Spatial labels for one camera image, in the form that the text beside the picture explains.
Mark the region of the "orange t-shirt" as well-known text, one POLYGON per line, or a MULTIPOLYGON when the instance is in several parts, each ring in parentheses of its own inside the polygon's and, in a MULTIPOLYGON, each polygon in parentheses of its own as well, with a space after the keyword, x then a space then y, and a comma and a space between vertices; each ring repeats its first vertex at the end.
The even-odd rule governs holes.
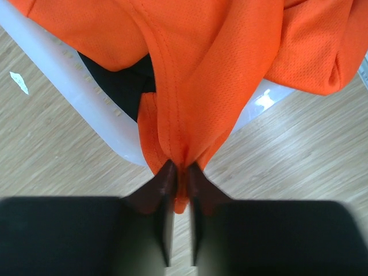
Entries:
POLYGON ((366 1, 13 1, 107 70, 150 56, 143 155, 156 173, 204 168, 263 79, 317 95, 345 87, 367 52, 366 1))

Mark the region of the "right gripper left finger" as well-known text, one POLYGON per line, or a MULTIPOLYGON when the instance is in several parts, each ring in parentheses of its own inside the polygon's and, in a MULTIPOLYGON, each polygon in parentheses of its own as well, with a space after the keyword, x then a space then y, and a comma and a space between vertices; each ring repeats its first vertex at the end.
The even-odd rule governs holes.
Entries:
POLYGON ((2 275, 164 275, 177 168, 126 197, 1 198, 2 275))

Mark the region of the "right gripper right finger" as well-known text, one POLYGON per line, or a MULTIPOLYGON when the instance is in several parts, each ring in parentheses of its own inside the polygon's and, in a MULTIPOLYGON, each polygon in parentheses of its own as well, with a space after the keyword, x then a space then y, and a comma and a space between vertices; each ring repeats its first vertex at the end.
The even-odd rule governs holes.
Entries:
POLYGON ((367 245, 336 201, 236 200, 187 171, 199 275, 366 275, 367 245))

